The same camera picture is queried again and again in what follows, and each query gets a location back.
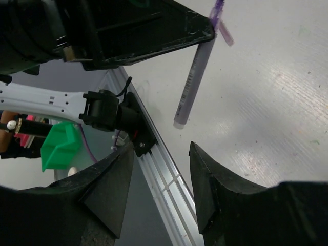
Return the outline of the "purple-tinted pen cap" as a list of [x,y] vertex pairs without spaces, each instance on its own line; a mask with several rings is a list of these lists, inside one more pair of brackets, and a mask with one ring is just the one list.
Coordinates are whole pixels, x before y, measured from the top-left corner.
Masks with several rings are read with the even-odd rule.
[[223,39],[225,40],[226,44],[228,46],[233,46],[234,45],[234,40],[229,32],[229,30],[227,29],[225,23],[221,20],[219,25],[218,25],[218,30],[220,31]]

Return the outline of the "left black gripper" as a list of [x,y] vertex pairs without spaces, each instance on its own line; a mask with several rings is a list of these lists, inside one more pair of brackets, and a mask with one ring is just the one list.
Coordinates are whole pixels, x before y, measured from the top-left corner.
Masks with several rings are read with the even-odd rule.
[[38,74],[69,45],[69,1],[1,1],[1,75]]

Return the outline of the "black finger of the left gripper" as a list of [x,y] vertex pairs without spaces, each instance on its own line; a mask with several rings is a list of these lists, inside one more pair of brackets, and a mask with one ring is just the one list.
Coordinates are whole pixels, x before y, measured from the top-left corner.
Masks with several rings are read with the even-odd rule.
[[214,39],[210,20],[176,1],[57,1],[70,61],[115,69]]

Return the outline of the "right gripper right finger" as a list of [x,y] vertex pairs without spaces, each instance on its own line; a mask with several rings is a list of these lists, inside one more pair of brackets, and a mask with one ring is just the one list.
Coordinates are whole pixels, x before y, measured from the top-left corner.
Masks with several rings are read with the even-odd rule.
[[205,245],[327,245],[327,183],[266,188],[189,150],[199,233]]

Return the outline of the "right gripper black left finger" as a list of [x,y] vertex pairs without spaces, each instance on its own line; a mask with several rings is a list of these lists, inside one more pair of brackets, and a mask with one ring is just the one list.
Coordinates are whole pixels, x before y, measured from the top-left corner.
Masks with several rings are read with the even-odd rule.
[[132,147],[47,187],[1,187],[1,245],[114,245],[134,164]]

